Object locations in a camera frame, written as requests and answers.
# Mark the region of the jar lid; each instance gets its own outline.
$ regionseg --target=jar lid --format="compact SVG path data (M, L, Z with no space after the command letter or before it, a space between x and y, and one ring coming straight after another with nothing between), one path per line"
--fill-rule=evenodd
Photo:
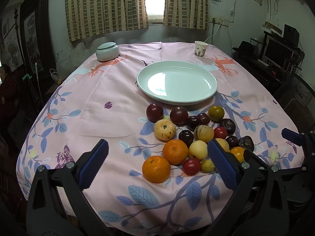
M98 50L105 50L116 45L116 42L106 42L98 46Z

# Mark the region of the red plaid shirt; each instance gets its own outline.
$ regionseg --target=red plaid shirt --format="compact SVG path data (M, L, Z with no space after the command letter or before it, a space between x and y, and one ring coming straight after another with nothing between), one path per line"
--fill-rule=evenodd
M17 85L13 74L8 74L0 85L0 121L4 117L13 116L17 113L14 102L17 98Z

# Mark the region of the white oval plate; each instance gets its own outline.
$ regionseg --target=white oval plate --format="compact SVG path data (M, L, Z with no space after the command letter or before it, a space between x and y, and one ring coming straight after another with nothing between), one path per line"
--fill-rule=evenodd
M212 73L188 62L161 61L141 69L139 88L151 98L171 105L200 103L217 90Z

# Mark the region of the tablecloth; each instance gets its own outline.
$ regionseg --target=tablecloth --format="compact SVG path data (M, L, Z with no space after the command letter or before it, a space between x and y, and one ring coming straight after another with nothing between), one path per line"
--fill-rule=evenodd
M39 165L61 168L103 138L109 143L109 155L83 193L107 226L133 235L172 235L214 221L233 193L219 174L188 176L180 166L172 166L170 177L161 184L142 176L144 160L161 155L165 143L155 137L154 123L146 118L146 108L154 100L138 88L136 78L144 66L163 60L198 64L217 79L217 93L188 106L190 115L220 105L225 118L236 123L235 135L251 136L255 154L266 163L280 169L302 163L302 149L281 137L285 127L297 132L293 122L252 75L215 46L209 45L203 58L194 56L192 43L126 44L119 49L120 56L109 62L99 62L95 54L89 57L40 112L16 165L26 199ZM185 82L178 87L184 89ZM161 105L169 114L172 106ZM176 129L178 135L186 128ZM67 213L73 215L63 189L59 193Z

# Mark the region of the black monitor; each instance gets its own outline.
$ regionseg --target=black monitor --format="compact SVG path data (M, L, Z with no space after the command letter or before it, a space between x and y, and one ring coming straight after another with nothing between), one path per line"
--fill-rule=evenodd
M269 38L264 57L280 68L284 68L285 61L291 59L293 50L273 38Z

